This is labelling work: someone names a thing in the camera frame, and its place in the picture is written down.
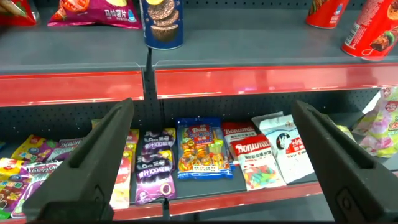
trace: gray metal shelf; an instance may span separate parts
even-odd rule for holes
[[[47,27],[57,8],[39,9],[35,27],[0,28],[0,74],[140,70],[142,30],[112,26]]]
[[[308,9],[184,9],[184,44],[153,50],[156,69],[368,63],[340,47],[359,10],[347,10],[336,29],[304,22]],[[396,47],[383,62],[398,62]]]
[[[344,126],[351,127],[362,116],[362,113],[340,113],[331,114],[330,118],[336,123]],[[389,170],[398,170],[398,154],[390,159],[380,159]],[[231,194],[246,191],[244,178],[241,168],[237,167],[233,171],[233,179],[219,179],[219,180],[178,180],[177,171],[173,173],[175,190],[177,192],[177,200],[190,199],[196,197],[209,197],[220,194]],[[314,174],[307,175],[298,179],[289,185],[305,184],[317,181]]]

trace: red shelf edge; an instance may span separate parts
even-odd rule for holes
[[[152,218],[163,216],[163,206],[161,203],[150,203],[142,206],[131,205],[126,209],[114,211],[113,220],[136,220],[141,218]],[[25,218],[12,218],[0,221],[1,224],[22,224],[26,223]]]
[[[0,75],[0,106],[144,99],[141,71]]]
[[[301,91],[354,90],[398,85],[398,63],[162,69],[158,99]]]
[[[169,202],[169,209],[170,216],[175,216],[319,194],[322,194],[319,182],[312,182],[235,194],[216,195],[212,197],[173,200]]]

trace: blue canister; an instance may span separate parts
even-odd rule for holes
[[[182,0],[140,0],[145,44],[152,49],[182,45]]]

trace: purple candy package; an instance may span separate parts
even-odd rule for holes
[[[60,0],[48,26],[81,26],[94,23],[140,29],[131,0]]]
[[[32,179],[21,199],[18,201],[17,207],[11,213],[12,218],[25,217],[22,212],[22,205],[24,202],[40,187],[40,185],[43,184],[43,182],[61,163],[62,162],[60,161],[47,163],[35,162],[26,165],[28,173]]]
[[[42,162],[58,147],[58,143],[31,134],[12,154],[11,159]]]
[[[69,154],[83,141],[83,138],[60,140],[47,161],[64,161]]]
[[[171,147],[175,142],[175,129],[166,128],[161,133],[147,131],[141,156],[137,156],[136,204],[152,202],[159,197],[175,199],[171,176],[174,164]]]
[[[10,217],[27,190],[31,178],[26,161],[0,159],[0,220]]]

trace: red canister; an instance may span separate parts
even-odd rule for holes
[[[313,0],[305,22],[319,28],[335,28],[348,2],[349,0]]]
[[[398,0],[368,0],[341,49],[365,60],[382,60],[398,38]]]

